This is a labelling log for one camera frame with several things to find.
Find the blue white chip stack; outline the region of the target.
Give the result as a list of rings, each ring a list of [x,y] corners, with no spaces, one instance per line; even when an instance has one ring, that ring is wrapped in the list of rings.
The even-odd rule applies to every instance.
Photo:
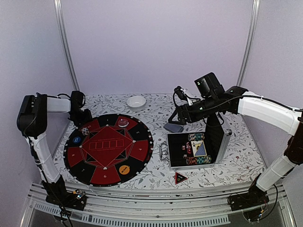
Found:
[[[81,129],[81,132],[82,132],[82,134],[83,134],[84,136],[89,135],[89,129],[86,128],[86,127],[82,128],[82,129]]]

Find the aluminium poker chip case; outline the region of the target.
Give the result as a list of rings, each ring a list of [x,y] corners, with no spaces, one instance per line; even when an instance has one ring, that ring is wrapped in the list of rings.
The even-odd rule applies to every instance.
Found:
[[[159,146],[161,161],[170,170],[210,167],[219,163],[227,150],[232,131],[225,117],[216,113],[206,120],[204,131],[168,133]]]

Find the poker chip row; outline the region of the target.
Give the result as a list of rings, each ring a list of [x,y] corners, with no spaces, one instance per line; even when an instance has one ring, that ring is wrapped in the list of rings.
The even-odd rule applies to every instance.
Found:
[[[201,141],[204,140],[205,135],[203,133],[190,133],[188,135],[189,141]]]
[[[187,157],[186,164],[188,166],[191,165],[206,165],[212,162],[211,156],[203,156],[203,157]]]

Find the front aluminium rail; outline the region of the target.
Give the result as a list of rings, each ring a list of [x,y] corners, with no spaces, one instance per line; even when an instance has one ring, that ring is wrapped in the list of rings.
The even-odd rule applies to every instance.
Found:
[[[228,198],[248,190],[248,183],[193,189],[98,188],[67,183],[86,192],[83,211],[72,210],[66,221],[75,227],[297,227],[282,184],[268,191],[263,219],[247,215],[257,207],[232,210]]]

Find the boxed card deck ace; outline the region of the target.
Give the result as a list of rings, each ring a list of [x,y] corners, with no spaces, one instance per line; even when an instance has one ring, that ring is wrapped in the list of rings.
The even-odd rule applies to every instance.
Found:
[[[191,141],[193,155],[195,157],[203,157],[207,155],[204,141]]]

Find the round red black poker mat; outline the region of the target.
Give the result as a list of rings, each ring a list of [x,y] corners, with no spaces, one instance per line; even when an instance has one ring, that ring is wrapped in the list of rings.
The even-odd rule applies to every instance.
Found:
[[[129,125],[118,126],[126,118]],[[89,129],[84,136],[82,128]],[[74,137],[81,142],[72,142]],[[136,177],[148,164],[153,152],[153,138],[140,120],[123,114],[105,114],[95,117],[75,129],[64,146],[63,158],[68,172],[79,182],[96,187],[125,183]],[[119,168],[130,166],[130,173],[122,175]]]

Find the right aluminium frame post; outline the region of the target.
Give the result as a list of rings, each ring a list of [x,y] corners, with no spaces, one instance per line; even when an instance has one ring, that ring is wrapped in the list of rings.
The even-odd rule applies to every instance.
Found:
[[[245,78],[246,69],[249,63],[250,52],[253,45],[254,34],[256,32],[256,27],[258,23],[258,13],[260,7],[260,0],[252,1],[251,15],[250,15],[250,23],[248,29],[248,35],[246,39],[246,45],[244,49],[244,55],[241,62],[241,67],[239,71],[239,75],[237,78],[237,86],[241,87]]]

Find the red black triangle card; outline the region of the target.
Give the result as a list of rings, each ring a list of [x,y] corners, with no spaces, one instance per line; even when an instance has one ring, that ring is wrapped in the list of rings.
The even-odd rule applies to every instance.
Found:
[[[188,178],[181,173],[175,172],[175,185],[187,180]]]

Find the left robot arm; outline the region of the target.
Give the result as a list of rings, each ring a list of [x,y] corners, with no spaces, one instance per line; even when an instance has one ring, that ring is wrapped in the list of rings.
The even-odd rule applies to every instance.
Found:
[[[47,114],[68,113],[69,120],[76,129],[92,121],[89,109],[82,109],[85,105],[85,95],[80,91],[72,91],[71,95],[61,94],[50,96],[36,93],[26,95],[21,104],[17,117],[17,128],[25,137],[31,154],[39,168],[44,187],[54,189],[52,198],[60,205],[67,205],[70,202],[70,194],[66,192],[65,182],[57,170],[47,143]]]

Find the aluminium frame post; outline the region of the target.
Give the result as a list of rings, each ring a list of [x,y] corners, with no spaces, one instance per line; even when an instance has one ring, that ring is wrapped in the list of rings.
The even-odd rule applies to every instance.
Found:
[[[241,67],[239,71],[239,75],[237,78],[237,86],[241,87],[245,78],[246,69],[249,63],[250,52],[253,45],[254,34],[256,32],[256,27],[258,23],[258,13],[260,7],[260,0],[252,1],[251,15],[250,15],[250,23],[248,29],[248,35],[246,39],[246,45],[244,49],[244,55],[241,62]]]
[[[61,0],[54,0],[54,9],[55,9],[55,14],[56,14],[56,20],[57,20],[57,25],[59,28],[59,33],[61,37],[61,42],[62,42],[62,48],[64,52],[64,56],[66,59],[68,71],[71,77],[71,82],[73,85],[74,90],[80,90],[80,86],[76,77],[74,65],[72,62],[72,57],[71,57],[71,52],[68,44],[68,37],[66,33],[66,28],[65,28],[65,22],[64,22],[64,17],[63,17],[63,10],[62,10],[62,1]]]

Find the white ceramic bowl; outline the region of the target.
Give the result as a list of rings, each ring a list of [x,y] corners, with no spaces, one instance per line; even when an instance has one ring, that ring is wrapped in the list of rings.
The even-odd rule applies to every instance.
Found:
[[[143,96],[132,96],[128,98],[126,104],[128,108],[132,111],[140,111],[142,110],[147,103],[146,98]]]

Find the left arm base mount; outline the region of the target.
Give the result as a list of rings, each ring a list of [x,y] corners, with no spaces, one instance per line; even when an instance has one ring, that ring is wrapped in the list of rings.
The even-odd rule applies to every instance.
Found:
[[[58,205],[60,208],[70,208],[84,211],[87,202],[85,192],[77,189],[73,192],[63,190],[62,192],[47,191],[46,202]]]

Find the lower poker chip row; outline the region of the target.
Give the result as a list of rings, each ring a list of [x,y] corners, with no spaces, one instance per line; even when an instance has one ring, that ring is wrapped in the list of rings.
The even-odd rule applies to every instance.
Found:
[[[206,165],[212,162],[211,156],[203,156],[203,157],[187,157],[186,164],[188,166],[191,165]]]

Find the upper poker chip row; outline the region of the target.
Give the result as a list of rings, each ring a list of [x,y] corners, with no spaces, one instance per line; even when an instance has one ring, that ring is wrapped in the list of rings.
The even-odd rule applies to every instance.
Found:
[[[190,133],[188,135],[189,141],[201,141],[204,140],[205,135],[203,133]]]

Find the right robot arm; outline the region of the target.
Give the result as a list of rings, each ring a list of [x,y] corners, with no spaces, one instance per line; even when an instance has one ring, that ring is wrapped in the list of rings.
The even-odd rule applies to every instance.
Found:
[[[255,206],[263,199],[263,192],[303,163],[303,111],[256,95],[239,86],[224,90],[212,72],[196,79],[195,85],[201,99],[192,97],[180,86],[174,89],[173,95],[187,103],[175,105],[175,111],[168,119],[169,123],[186,125],[214,113],[230,112],[269,123],[291,136],[283,154],[254,180],[245,195],[246,204]]]

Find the left aluminium frame post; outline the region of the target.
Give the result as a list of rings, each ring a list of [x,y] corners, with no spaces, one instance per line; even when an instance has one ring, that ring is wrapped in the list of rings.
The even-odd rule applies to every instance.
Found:
[[[68,71],[71,77],[71,82],[73,85],[74,90],[80,90],[80,86],[76,77],[74,65],[72,62],[72,57],[71,57],[71,52],[68,44],[68,37],[66,33],[66,28],[65,28],[65,22],[64,22],[64,17],[63,17],[63,10],[62,10],[62,1],[61,0],[54,0],[54,9],[55,9],[55,14],[56,14],[56,20],[57,20],[57,25],[59,28],[59,33],[61,37],[61,42],[62,42],[62,48],[64,52],[64,56],[66,59]]]

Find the blue small blind button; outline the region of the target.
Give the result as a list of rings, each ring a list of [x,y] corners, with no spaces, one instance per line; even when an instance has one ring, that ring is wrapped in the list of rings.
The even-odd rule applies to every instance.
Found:
[[[81,137],[77,136],[77,137],[74,137],[73,140],[72,140],[73,143],[75,144],[78,144],[81,142]]]

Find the red dice group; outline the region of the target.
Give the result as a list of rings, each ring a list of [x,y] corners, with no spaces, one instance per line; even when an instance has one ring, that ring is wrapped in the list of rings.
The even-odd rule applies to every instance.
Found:
[[[188,157],[192,157],[193,153],[192,153],[192,148],[190,145],[182,145],[181,146],[181,155],[183,158],[188,158]]]

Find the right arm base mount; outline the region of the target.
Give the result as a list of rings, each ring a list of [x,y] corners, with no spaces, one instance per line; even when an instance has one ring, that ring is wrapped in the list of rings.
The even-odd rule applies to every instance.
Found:
[[[248,192],[242,194],[232,194],[227,199],[232,211],[251,208],[254,206],[266,204],[269,198],[266,192],[257,189],[249,189]]]

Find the orange big blind button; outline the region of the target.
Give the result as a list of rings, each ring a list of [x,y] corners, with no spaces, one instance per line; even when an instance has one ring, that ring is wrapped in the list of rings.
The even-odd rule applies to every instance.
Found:
[[[127,166],[127,165],[120,166],[119,173],[122,174],[122,175],[129,174],[130,173],[130,166]]]

